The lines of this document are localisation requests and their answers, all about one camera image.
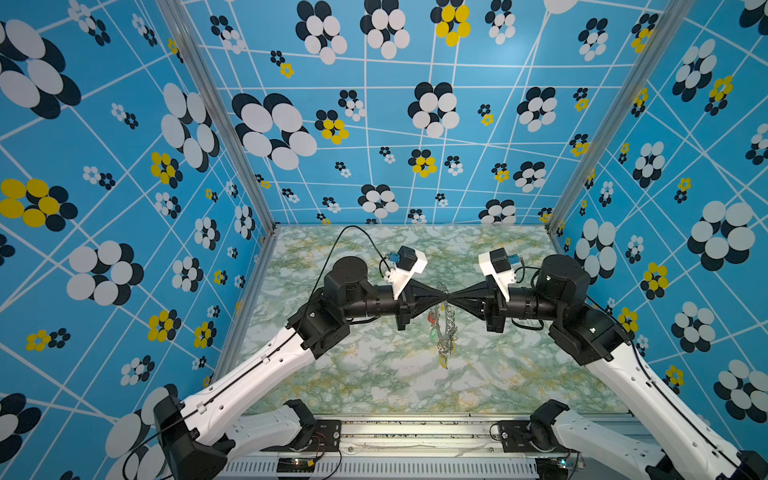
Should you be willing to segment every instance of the robotic arm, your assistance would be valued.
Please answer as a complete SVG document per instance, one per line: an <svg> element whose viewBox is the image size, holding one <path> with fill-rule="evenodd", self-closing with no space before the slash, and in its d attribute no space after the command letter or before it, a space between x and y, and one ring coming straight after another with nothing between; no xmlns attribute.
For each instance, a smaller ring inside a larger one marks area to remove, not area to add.
<svg viewBox="0 0 768 480"><path fill-rule="evenodd" d="M246 362L183 402L167 397L155 406L156 429L176 480L210 480L228 460L274 445L306 447L316 420L300 400L273 412L241 419L245 410L291 373L321 357L349 334L350 325L393 315L398 330L430 307L449 303L503 333L506 319L552 321L549 336L579 365L602 380L631 409L659 445L631 440L550 400L531 416L531 443L596 458L632 479L763 480L768 464L740 452L707 427L634 350L609 315L585 304L589 276L564 255L545 258L534 288L515 286L506 252L479 256L485 281L455 293L411 277L425 265L423 253L401 247L390 285L372 286L365 262L343 257L325 275L323 288L289 319L285 329ZM355 318L367 318L355 322Z"/></svg>

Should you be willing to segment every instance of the blue patterned wall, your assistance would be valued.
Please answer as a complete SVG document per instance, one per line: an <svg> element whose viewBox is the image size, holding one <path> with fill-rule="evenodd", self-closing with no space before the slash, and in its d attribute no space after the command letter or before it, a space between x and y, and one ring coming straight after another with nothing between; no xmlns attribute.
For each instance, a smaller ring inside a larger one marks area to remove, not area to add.
<svg viewBox="0 0 768 480"><path fill-rule="evenodd" d="M763 456L767 15L696 2L557 229L659 376Z"/></svg>
<svg viewBox="0 0 768 480"><path fill-rule="evenodd" d="M0 20L0 478L122 478L151 393L210 381L263 229L154 2Z"/></svg>
<svg viewBox="0 0 768 480"><path fill-rule="evenodd" d="M276 221L538 224L667 4L183 3Z"/></svg>

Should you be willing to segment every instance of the yellow dot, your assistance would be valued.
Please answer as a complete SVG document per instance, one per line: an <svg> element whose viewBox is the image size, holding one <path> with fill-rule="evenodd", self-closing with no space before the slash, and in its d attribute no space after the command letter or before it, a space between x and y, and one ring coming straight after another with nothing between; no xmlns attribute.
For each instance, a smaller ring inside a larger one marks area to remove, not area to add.
<svg viewBox="0 0 768 480"><path fill-rule="evenodd" d="M8 198L21 198L26 195L27 188L15 178L6 178L0 184L0 191Z"/></svg>
<svg viewBox="0 0 768 480"><path fill-rule="evenodd" d="M469 7L462 5L456 9L455 18L457 22L466 22L469 18Z"/></svg>
<svg viewBox="0 0 768 480"><path fill-rule="evenodd" d="M38 203L40 210L46 215L53 215L58 213L58 202L50 197L43 197Z"/></svg>
<svg viewBox="0 0 768 480"><path fill-rule="evenodd" d="M451 33L447 34L445 36L445 44L449 47L455 47L458 45L458 32L452 31Z"/></svg>
<svg viewBox="0 0 768 480"><path fill-rule="evenodd" d="M27 192L37 198L43 198L48 195L48 185L43 180L33 178L27 182Z"/></svg>
<svg viewBox="0 0 768 480"><path fill-rule="evenodd" d="M42 213L40 210L31 208L24 212L24 214L22 215L22 220L24 221L24 223L26 223L30 227L33 227L33 228L42 227L43 225L45 225L45 214Z"/></svg>
<svg viewBox="0 0 768 480"><path fill-rule="evenodd" d="M435 35L444 38L448 34L448 24L440 22L435 26Z"/></svg>
<svg viewBox="0 0 768 480"><path fill-rule="evenodd" d="M5 218L19 218L24 214L24 205L15 198L0 200L0 215Z"/></svg>
<svg viewBox="0 0 768 480"><path fill-rule="evenodd" d="M453 5L446 5L442 10L442 20L444 22L450 22L456 16L456 9Z"/></svg>
<svg viewBox="0 0 768 480"><path fill-rule="evenodd" d="M459 24L458 28L456 29L458 36L461 38L466 38L470 31L472 31L472 27L469 22Z"/></svg>

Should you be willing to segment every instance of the marble tabletop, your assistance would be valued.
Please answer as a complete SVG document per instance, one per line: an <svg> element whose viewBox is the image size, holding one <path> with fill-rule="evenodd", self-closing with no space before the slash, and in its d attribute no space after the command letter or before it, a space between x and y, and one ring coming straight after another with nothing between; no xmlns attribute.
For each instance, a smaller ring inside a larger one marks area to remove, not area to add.
<svg viewBox="0 0 768 480"><path fill-rule="evenodd" d="M342 227L280 227L274 255L250 319L240 360L256 352L306 302ZM505 225L364 226L386 255L401 245L423 251L429 264L414 278L456 291L482 281L477 256L504 247L526 265L555 253L543 227ZM360 231L349 229L329 262L363 258L372 284L383 284L378 257ZM445 316L440 319L445 325ZM353 326L351 333L314 364L284 379L247 414L268 412L302 399L315 414L530 413L548 399L579 413L626 412L600 380L563 353L545 332L515 328L489 333L485 324L456 309L455 350L441 365L427 312L406 331L393 317Z"/></svg>

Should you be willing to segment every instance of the green marble surface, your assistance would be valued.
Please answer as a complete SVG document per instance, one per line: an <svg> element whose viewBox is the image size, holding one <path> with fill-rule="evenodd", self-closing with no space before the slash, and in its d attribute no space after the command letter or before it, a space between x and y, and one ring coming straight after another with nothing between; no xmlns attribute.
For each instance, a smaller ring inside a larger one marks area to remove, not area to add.
<svg viewBox="0 0 768 480"><path fill-rule="evenodd" d="M306 301L342 227L281 227L257 307L240 350L245 360L271 339ZM504 247L527 265L538 266L554 249L543 227L369 226L387 254L407 245L423 251L429 264L414 278L444 283L455 291L482 280L477 256ZM356 229L344 233L329 268L347 255L363 258L372 284L383 284L378 257ZM456 309L456 348L447 369L439 363L427 313L398 332L383 317L352 332L314 364L284 379L247 414L267 412L288 399L302 399L316 414L385 412L530 413L548 399L580 413L626 412L627 408L585 368L564 354L546 333L508 324L502 334Z"/></svg>

